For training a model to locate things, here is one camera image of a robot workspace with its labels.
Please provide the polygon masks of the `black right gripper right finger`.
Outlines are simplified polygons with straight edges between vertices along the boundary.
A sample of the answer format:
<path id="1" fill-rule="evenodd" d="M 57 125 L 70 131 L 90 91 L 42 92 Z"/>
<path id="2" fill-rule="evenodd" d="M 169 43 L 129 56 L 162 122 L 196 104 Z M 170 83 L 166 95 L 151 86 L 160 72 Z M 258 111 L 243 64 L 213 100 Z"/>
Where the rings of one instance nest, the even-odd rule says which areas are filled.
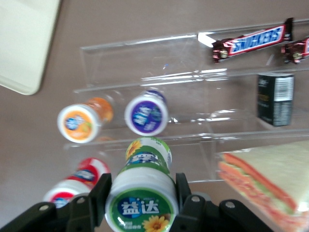
<path id="1" fill-rule="evenodd" d="M 184 173 L 176 174 L 179 214 L 171 232 L 271 232 L 272 229 L 238 200 L 216 206 L 210 199 L 193 194 Z"/>

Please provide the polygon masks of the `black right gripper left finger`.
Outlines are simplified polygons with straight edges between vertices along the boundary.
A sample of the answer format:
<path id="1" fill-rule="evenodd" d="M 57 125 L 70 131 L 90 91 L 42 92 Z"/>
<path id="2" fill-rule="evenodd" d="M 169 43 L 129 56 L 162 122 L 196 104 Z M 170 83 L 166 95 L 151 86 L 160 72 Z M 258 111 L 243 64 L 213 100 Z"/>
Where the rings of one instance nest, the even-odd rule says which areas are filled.
<path id="1" fill-rule="evenodd" d="M 88 194 L 74 196 L 62 208 L 40 202 L 18 215 L 2 232 L 93 232 L 101 225 L 112 175 L 103 174 Z"/>

